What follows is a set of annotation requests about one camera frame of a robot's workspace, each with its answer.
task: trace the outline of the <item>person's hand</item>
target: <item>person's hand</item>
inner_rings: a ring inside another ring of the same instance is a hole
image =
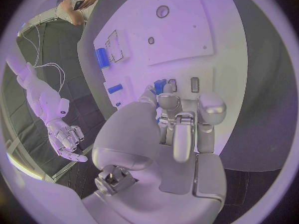
[[[79,6],[80,10],[84,10],[95,3],[96,0],[84,0],[84,2]]]
[[[63,0],[60,3],[61,9],[65,12],[68,12],[70,10],[73,10],[71,0]]]

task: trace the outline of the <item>person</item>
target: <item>person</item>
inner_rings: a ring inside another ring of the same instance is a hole
[[[78,10],[74,10],[77,1],[81,0],[63,0],[57,7],[57,16],[73,25],[82,25],[88,20],[97,0],[83,0]]]

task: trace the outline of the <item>smartphone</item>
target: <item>smartphone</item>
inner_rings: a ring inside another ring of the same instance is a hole
[[[74,6],[74,11],[79,9],[79,6],[81,6],[81,4],[84,2],[84,0],[82,1],[77,1],[75,6]]]

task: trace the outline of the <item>mounting hole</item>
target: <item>mounting hole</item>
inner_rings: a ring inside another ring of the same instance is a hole
[[[157,17],[159,17],[159,18],[167,17],[167,15],[169,14],[169,7],[167,7],[165,5],[159,6],[156,14],[157,14]]]
[[[153,44],[154,44],[154,38],[153,38],[152,36],[149,38],[149,44],[150,44],[150,45],[153,45]]]

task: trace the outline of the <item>robotic arm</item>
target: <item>robotic arm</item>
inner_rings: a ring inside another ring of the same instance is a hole
[[[35,68],[26,63],[17,43],[11,48],[6,61],[17,75],[18,83],[27,90],[28,103],[46,125],[56,153],[72,161],[86,162],[87,157],[72,153],[84,139],[84,134],[80,127],[68,126],[62,120],[68,113],[69,100],[61,98],[57,91],[38,79]]]

